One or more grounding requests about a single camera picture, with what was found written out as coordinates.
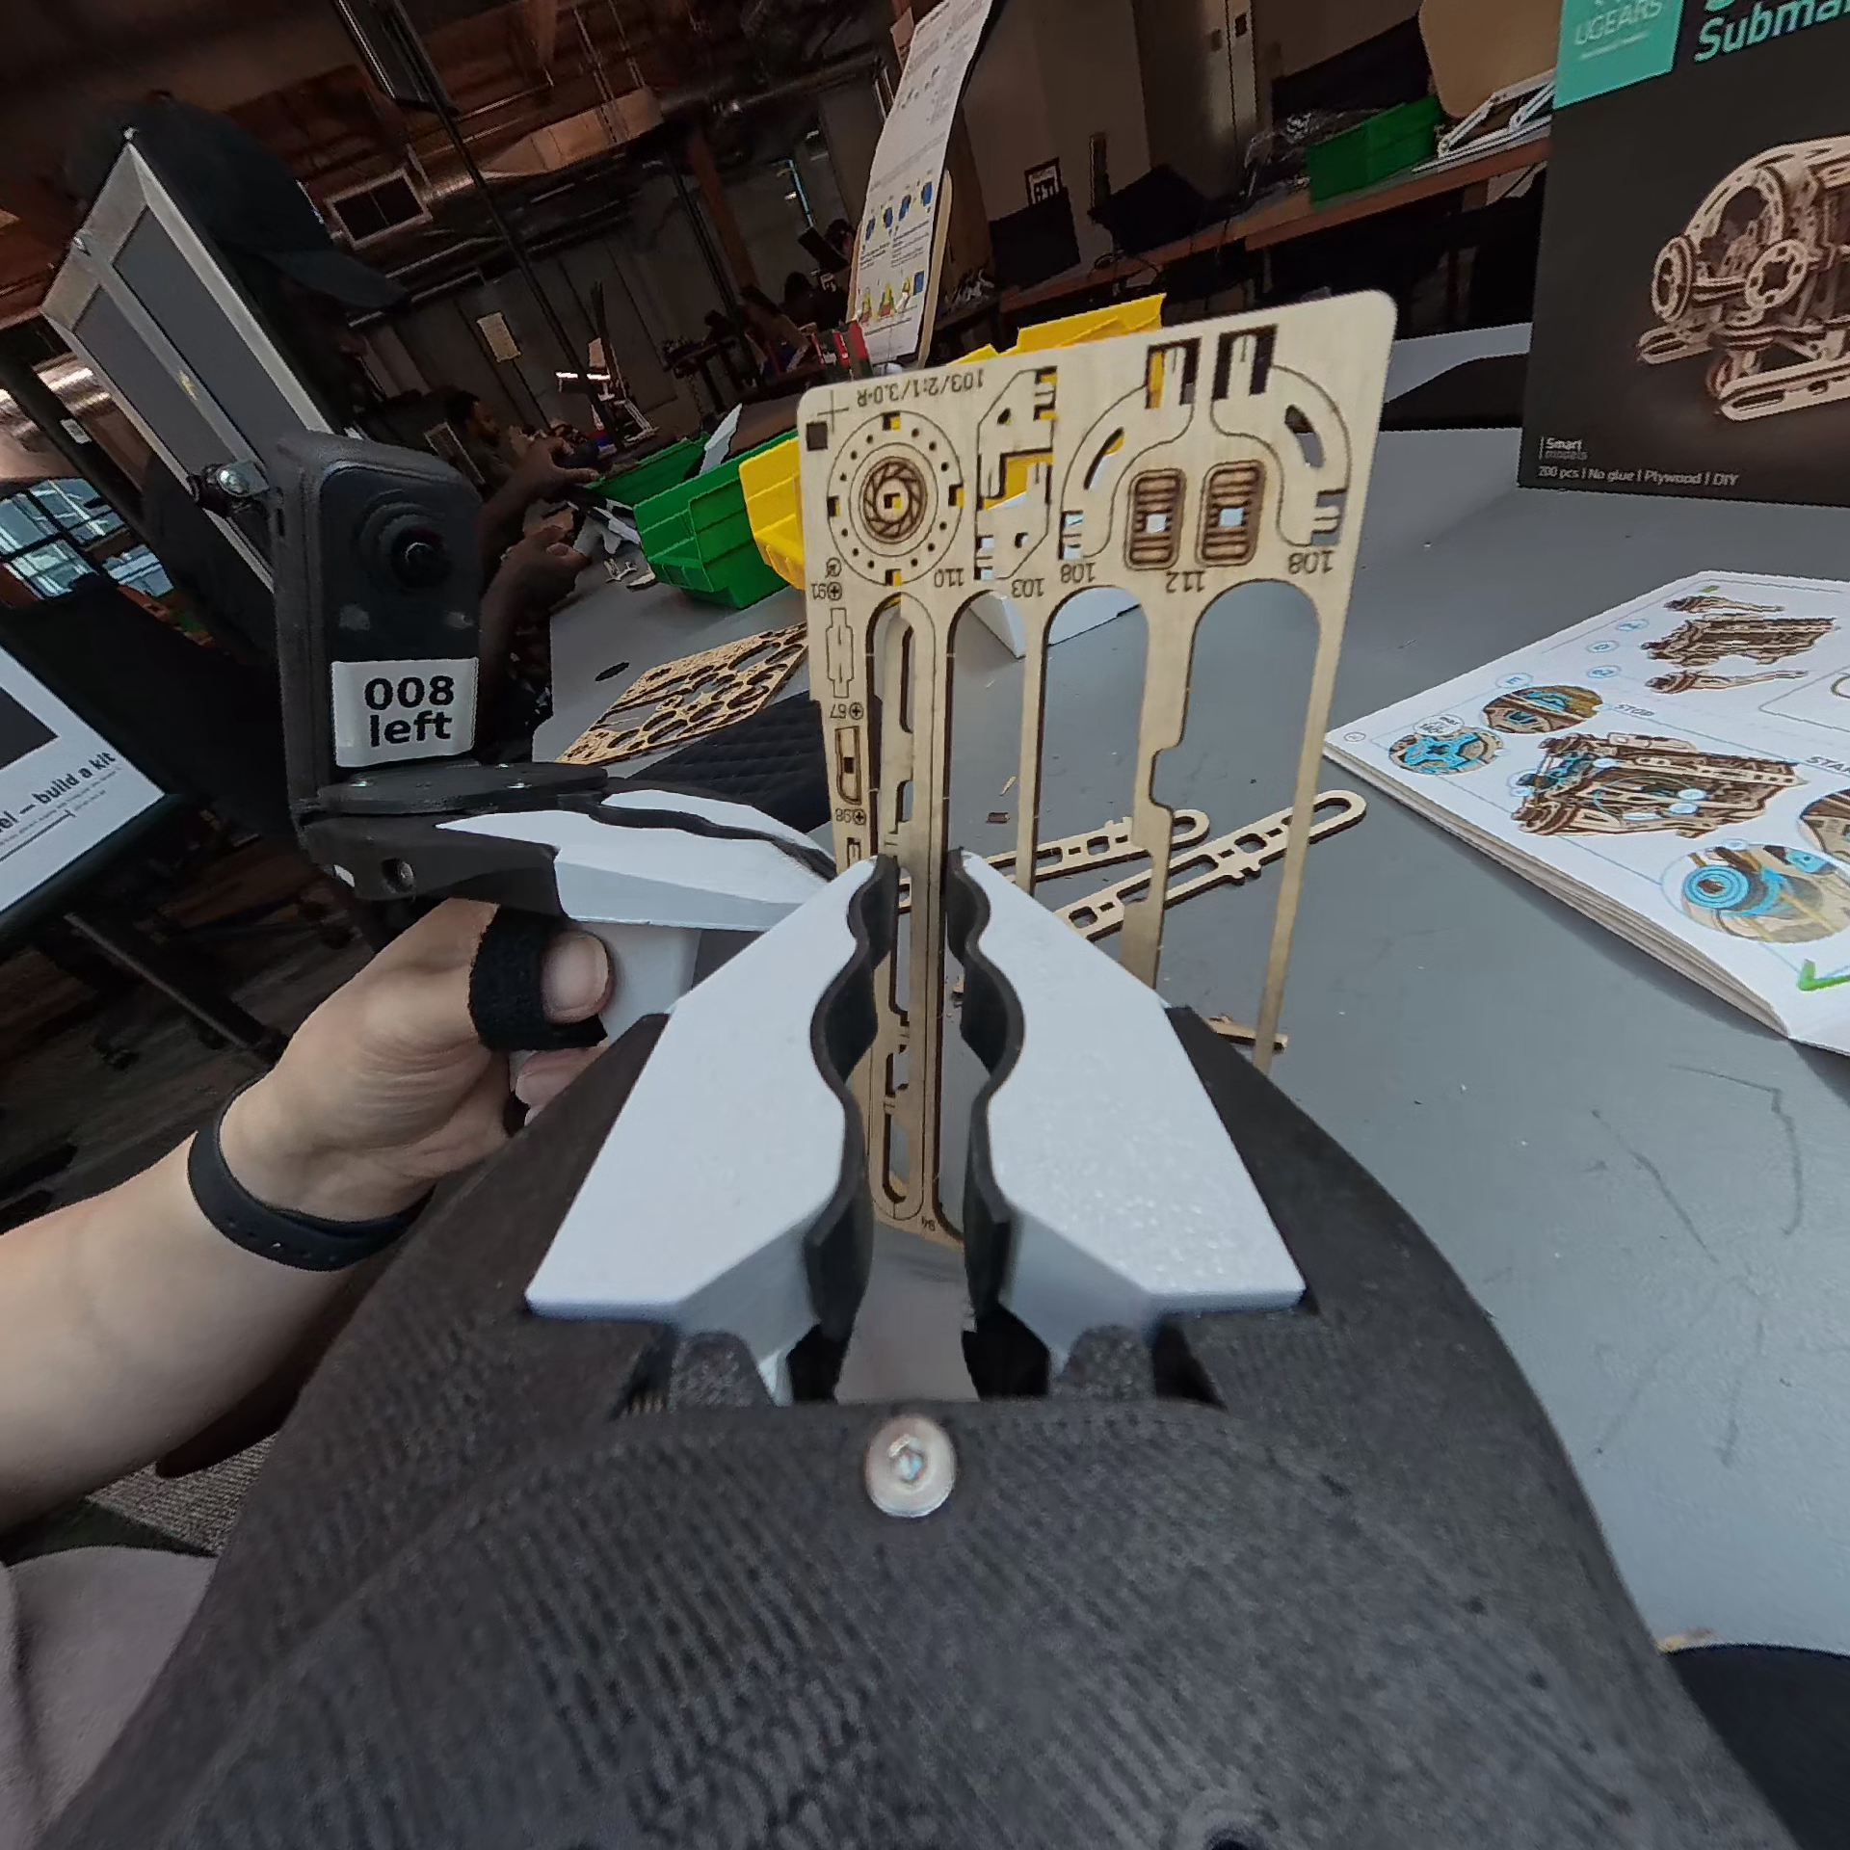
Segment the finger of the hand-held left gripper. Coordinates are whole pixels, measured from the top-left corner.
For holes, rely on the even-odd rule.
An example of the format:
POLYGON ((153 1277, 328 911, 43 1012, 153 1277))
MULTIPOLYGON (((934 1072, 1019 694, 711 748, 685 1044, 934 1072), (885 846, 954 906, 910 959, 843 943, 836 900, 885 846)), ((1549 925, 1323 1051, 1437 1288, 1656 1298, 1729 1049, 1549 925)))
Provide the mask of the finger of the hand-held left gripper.
POLYGON ((673 827, 573 827, 553 847, 565 917, 624 925, 762 933, 836 871, 787 844, 673 827))
POLYGON ((540 844, 559 869, 664 876, 690 865, 695 846, 758 841, 776 854, 833 876, 833 856, 794 824, 755 804, 673 784, 623 784, 589 804, 445 821, 441 834, 540 844))

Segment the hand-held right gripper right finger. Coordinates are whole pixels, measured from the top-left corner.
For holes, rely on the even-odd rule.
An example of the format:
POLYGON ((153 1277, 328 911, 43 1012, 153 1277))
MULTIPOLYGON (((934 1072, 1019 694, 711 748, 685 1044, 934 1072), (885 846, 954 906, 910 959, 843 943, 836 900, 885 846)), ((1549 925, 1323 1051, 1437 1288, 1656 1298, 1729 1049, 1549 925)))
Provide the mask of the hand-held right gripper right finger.
POLYGON ((960 1032, 984 1068, 962 1247, 983 1398, 1039 1396, 1097 1330, 1291 1310, 1307 1283, 1171 1009, 980 856, 945 867, 960 1032))

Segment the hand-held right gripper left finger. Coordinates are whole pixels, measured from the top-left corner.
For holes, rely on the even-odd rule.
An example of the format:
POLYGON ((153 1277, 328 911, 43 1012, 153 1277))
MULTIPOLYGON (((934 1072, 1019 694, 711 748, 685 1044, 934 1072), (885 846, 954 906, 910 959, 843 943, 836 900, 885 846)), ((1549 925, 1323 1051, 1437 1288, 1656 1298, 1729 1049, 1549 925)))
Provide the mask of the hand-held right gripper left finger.
POLYGON ((866 1106, 900 867, 845 867, 685 995, 527 1285, 532 1313, 737 1336, 825 1398, 872 1271, 866 1106))

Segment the laser-cut wooden parts sheet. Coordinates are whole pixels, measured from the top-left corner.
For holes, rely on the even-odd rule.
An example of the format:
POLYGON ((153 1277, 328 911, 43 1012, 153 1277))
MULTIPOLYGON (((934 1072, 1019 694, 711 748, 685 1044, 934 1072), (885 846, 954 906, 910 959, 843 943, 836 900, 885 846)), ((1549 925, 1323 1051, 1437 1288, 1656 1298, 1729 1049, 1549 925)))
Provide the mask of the laser-cut wooden parts sheet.
POLYGON ((1121 963, 1144 985, 1157 982, 1174 837, 1155 775, 1185 738, 1196 633, 1228 592, 1307 592, 1315 657, 1257 1012, 1269 1069, 1395 334, 1394 300, 1368 289, 803 395, 807 682, 836 862, 888 854, 910 900, 906 973, 874 991, 874 1051, 855 1074, 883 1224, 960 1242, 937 1190, 941 865, 960 624, 986 592, 1015 603, 1028 634, 1023 890, 1035 882, 1054 618, 1086 590, 1127 592, 1144 614, 1127 837, 1149 876, 1119 930, 1121 963))

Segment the person's left forearm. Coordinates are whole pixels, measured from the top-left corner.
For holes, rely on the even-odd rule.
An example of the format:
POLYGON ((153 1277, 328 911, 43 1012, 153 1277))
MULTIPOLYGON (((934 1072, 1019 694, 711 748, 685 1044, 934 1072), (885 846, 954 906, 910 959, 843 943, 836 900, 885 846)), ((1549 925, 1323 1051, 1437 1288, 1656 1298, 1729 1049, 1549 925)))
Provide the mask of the person's left forearm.
POLYGON ((1 1527, 14 1533, 202 1434, 371 1267, 279 1264, 191 1190, 193 1133, 152 1167, 1 1238, 1 1527))

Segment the dark model kit box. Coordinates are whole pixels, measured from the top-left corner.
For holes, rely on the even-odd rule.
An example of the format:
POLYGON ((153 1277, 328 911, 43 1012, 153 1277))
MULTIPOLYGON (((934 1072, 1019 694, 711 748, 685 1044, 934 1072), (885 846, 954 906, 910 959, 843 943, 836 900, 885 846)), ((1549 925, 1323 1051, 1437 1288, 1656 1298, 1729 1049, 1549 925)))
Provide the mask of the dark model kit box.
POLYGON ((1559 8, 1517 481, 1848 498, 1848 6, 1559 8))

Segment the person's left hand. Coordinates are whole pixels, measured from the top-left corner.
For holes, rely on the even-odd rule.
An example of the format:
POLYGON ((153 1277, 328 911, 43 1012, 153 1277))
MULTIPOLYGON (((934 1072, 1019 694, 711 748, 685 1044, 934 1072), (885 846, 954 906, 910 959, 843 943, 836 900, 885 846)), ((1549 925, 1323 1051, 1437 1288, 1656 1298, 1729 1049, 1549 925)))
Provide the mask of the person's left hand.
POLYGON ((485 1049, 471 973, 494 906, 436 906, 338 986, 220 1128, 220 1153, 254 1200, 336 1224, 412 1208, 504 1142, 510 1097, 542 1111, 595 1049, 485 1049))

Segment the black foam mat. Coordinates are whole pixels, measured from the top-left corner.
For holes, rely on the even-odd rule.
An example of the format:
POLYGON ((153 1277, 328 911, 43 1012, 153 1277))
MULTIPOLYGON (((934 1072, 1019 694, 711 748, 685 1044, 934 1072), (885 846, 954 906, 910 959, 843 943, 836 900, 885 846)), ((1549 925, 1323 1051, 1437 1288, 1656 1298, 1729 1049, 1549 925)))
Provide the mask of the black foam mat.
POLYGON ((623 779, 755 805, 807 835, 829 822, 820 705, 779 698, 623 779))

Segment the wooden sheet with round cutouts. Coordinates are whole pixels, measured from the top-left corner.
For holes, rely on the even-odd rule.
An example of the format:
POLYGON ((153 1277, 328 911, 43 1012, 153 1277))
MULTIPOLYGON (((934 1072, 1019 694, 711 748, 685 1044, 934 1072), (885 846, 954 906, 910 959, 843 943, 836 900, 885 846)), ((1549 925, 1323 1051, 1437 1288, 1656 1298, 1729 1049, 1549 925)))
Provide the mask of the wooden sheet with round cutouts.
POLYGON ((654 664, 559 761, 621 764, 751 721, 803 664, 805 643, 805 623, 793 623, 654 664))

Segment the long notched wooden strip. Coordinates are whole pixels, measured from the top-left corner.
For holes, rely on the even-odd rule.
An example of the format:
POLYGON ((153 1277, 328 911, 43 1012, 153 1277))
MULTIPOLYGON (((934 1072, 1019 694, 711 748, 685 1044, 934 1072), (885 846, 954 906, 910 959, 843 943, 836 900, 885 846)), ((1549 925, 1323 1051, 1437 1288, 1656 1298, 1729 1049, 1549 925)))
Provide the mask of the long notched wooden strip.
MULTIPOLYGON (((1173 811, 1173 846, 1190 846, 1209 834, 1210 821, 1207 811, 1196 807, 1177 807, 1173 811)), ((1094 867, 1121 865, 1147 856, 1147 847, 1137 846, 1129 830, 1129 818, 1109 821, 1091 830, 1061 835, 1034 850, 1034 878, 1049 881, 1068 873, 1088 871, 1094 867)))
MULTIPOLYGON (((1357 792, 1317 792, 1307 839, 1315 844, 1339 835, 1362 821, 1366 811, 1368 802, 1357 792)), ((1209 837, 1210 821, 1205 811, 1177 811, 1164 903, 1174 908, 1197 892, 1262 878, 1265 867, 1282 860, 1289 822, 1291 811, 1277 810, 1224 835, 1209 837)), ((1151 876, 1140 869, 1059 906, 1054 915, 1083 937, 1097 942, 1124 927, 1127 906, 1142 902, 1149 886, 1151 876)))

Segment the large green plastic bin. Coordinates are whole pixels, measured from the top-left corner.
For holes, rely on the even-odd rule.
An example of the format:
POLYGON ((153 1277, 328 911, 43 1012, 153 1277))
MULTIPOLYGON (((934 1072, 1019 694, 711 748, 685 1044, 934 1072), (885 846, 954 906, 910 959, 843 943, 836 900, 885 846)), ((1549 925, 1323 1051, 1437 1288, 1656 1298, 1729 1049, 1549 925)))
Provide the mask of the large green plastic bin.
POLYGON ((739 485, 741 459, 634 503, 634 530, 661 583, 747 609, 787 581, 766 562, 739 485))

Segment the white display sign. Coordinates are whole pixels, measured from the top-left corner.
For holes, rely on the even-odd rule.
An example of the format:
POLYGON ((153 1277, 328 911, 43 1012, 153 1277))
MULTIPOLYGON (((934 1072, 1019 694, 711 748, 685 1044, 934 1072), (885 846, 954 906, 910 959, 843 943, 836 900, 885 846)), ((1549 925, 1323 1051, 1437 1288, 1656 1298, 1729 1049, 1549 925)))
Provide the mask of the white display sign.
POLYGON ((191 802, 123 725, 11 646, 1 693, 1 943, 11 952, 191 802))

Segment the black wristband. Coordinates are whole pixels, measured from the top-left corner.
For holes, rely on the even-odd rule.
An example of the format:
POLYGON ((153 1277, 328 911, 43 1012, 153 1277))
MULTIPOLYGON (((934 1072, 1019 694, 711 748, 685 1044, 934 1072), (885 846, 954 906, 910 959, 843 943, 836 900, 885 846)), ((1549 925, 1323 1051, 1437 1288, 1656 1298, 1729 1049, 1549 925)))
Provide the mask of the black wristband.
POLYGON ((223 1240, 279 1266, 334 1275, 380 1257, 412 1232, 436 1187, 429 1187, 395 1214, 353 1222, 303 1214, 252 1195, 223 1158, 222 1130, 232 1104, 254 1085, 255 1080, 250 1080, 230 1094, 206 1126, 193 1132, 188 1149, 191 1201, 223 1240))

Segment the illustrated instruction booklet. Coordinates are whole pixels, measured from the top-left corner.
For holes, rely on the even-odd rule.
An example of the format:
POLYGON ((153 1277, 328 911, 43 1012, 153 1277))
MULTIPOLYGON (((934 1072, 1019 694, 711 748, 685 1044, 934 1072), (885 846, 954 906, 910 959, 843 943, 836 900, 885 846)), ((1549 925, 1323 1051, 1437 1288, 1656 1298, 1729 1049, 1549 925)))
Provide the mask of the illustrated instruction booklet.
POLYGON ((1848 585, 1699 570, 1328 756, 1788 1040, 1848 1052, 1848 585))

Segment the long yellow plastic bin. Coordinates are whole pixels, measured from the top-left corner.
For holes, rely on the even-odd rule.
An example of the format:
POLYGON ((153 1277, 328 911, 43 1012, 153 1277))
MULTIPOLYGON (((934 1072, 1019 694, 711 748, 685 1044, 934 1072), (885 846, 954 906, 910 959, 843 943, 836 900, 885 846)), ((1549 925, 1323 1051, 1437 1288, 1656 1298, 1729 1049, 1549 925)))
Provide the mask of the long yellow plastic bin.
POLYGON ((1105 340, 1134 332, 1161 330, 1164 325, 1164 292, 1144 293, 1131 300, 1113 302, 1109 307, 1078 310, 1034 324, 1019 332, 1013 346, 996 348, 984 343, 960 358, 954 364, 974 364, 986 358, 1030 355, 1051 350, 1068 350, 1078 343, 1105 340))

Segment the upright instruction card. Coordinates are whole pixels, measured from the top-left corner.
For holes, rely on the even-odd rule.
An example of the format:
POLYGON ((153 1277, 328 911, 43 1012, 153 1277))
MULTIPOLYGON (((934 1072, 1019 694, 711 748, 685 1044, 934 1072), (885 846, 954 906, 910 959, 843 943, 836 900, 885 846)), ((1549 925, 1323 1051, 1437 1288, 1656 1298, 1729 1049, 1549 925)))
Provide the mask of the upright instruction card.
POLYGON ((941 1, 915 23, 874 149, 849 307, 870 364, 923 360, 950 224, 946 151, 989 1, 941 1))

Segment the person's trouser leg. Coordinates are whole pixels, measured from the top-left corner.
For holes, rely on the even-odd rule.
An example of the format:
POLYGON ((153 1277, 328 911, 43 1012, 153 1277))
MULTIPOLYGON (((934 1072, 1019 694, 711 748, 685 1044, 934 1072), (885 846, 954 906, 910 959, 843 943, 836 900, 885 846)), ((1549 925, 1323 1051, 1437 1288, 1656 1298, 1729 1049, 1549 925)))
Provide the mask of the person's trouser leg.
POLYGON ((1 1843, 35 1845, 146 1697, 212 1558, 73 1547, 1 1571, 1 1843))

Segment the small green plastic bin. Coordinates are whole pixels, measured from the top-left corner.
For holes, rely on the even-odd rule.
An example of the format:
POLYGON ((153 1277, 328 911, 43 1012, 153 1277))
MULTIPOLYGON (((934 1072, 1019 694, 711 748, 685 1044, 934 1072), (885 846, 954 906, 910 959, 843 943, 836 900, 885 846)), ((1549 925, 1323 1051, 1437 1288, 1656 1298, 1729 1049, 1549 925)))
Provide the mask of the small green plastic bin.
POLYGON ((1443 106, 1437 93, 1392 104, 1311 142, 1305 153, 1312 207, 1364 192, 1429 159, 1443 106))

